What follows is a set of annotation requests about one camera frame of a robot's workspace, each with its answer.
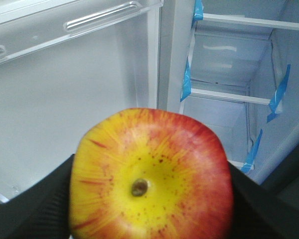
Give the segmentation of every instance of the refrigerator compartment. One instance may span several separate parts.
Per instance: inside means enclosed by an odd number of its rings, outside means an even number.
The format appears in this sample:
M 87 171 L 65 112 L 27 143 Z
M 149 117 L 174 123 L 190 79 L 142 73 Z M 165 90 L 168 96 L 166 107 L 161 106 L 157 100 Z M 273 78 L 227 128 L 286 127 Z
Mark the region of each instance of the refrigerator compartment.
M 158 15 L 156 7 L 0 63 L 0 202 L 60 165 L 106 117 L 156 108 Z M 0 42 L 11 37 L 4 29 Z
M 29 14 L 33 12 L 30 7 L 37 9 L 39 3 L 29 4 L 29 10 L 22 12 L 24 16 L 0 22 L 0 46 L 6 49 L 5 54 L 0 54 L 0 63 L 133 18 L 162 3 L 162 0 L 79 0 L 36 14 Z
M 226 1 L 227 7 L 214 1 L 204 4 L 206 18 L 195 33 L 192 93 L 181 112 L 203 123 L 210 124 L 206 114 L 230 122 L 233 115 L 240 114 L 232 103 L 244 104 L 245 123 L 239 125 L 245 136 L 237 159 L 239 163 L 246 160 L 263 130 L 254 170 L 247 173 L 261 183 L 299 142 L 299 2 L 254 1 L 239 8 L 234 1 Z M 268 104 L 281 90 L 285 76 L 289 78 L 287 90 L 280 92 L 281 102 L 274 103 L 277 117 L 269 121 L 272 110 Z M 206 99 L 213 100 L 214 110 L 209 110 Z M 214 113 L 217 109 L 226 114 Z M 230 150 L 233 146 L 228 144 L 232 132 L 225 136 L 225 131 L 215 128 L 215 132 L 229 159 L 236 161 Z

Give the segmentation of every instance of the yellow apple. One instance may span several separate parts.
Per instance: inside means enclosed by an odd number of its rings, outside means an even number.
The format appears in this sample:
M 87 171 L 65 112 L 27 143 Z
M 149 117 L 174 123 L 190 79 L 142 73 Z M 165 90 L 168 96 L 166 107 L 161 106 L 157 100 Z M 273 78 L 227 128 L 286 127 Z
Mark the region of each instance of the yellow apple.
M 75 239 L 222 239 L 232 215 L 223 147 L 190 117 L 127 109 L 78 146 L 69 210 Z

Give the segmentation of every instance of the apple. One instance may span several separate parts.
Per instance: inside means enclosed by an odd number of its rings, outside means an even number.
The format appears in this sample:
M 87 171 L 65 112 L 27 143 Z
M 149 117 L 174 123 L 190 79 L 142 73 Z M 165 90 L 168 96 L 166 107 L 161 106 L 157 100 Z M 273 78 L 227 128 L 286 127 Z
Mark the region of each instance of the apple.
M 75 239 L 222 239 L 232 216 L 224 149 L 190 117 L 127 109 L 78 146 L 69 208 Z

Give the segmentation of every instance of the blue tape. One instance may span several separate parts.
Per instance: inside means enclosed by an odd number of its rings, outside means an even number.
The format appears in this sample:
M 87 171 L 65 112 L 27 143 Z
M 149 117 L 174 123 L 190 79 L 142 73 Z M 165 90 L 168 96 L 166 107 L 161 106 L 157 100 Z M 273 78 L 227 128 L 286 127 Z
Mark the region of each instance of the blue tape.
M 184 81 L 183 81 L 183 91 L 182 91 L 182 96 L 180 98 L 180 101 L 182 102 L 183 100 L 185 100 L 186 97 L 190 95 L 190 93 L 191 93 L 190 66 L 187 59 Z
M 274 118 L 276 118 L 278 116 L 276 110 L 277 110 L 277 107 L 278 107 L 280 101 L 284 97 L 286 89 L 287 89 L 287 84 L 288 84 L 289 74 L 290 74 L 290 67 L 291 67 L 291 65 L 288 64 L 286 74 L 285 74 L 283 80 L 280 82 L 280 84 L 275 92 L 274 97 L 270 100 L 270 102 L 268 104 L 269 108 L 271 110 L 271 114 L 267 116 L 267 123 L 272 121 Z
M 194 17 L 193 17 L 193 22 L 203 20 L 203 10 L 204 6 L 201 0 L 196 0 L 195 1 L 195 8 L 194 8 Z
M 240 169 L 242 172 L 248 173 L 250 171 L 251 167 L 253 166 L 257 152 L 258 152 L 258 148 L 259 148 L 259 144 L 260 144 L 262 135 L 263 135 L 263 130 L 261 129 L 255 144 L 253 145 L 253 147 L 251 148 L 250 152 L 247 155 L 247 158 L 246 158 L 246 161 L 245 161 L 243 167 Z

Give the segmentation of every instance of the white shelf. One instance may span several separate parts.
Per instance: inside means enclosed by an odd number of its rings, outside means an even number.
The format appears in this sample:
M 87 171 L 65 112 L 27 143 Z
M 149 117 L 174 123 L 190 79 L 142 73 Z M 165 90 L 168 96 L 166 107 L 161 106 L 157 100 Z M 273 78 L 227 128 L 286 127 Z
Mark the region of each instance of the white shelf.
M 251 97 L 251 96 L 242 96 L 237 94 L 208 91 L 208 90 L 201 90 L 201 89 L 191 89 L 191 95 L 197 97 L 203 97 L 203 98 L 216 99 L 216 100 L 248 102 L 248 103 L 261 104 L 261 105 L 268 105 L 270 102 L 270 99 Z
M 299 31 L 299 23 L 296 22 L 274 21 L 274 20 L 248 18 L 248 17 L 241 17 L 241 16 L 229 16 L 229 15 L 204 13 L 204 21 L 216 21 L 216 22 L 224 22 L 224 23 L 263 26 L 263 27 Z

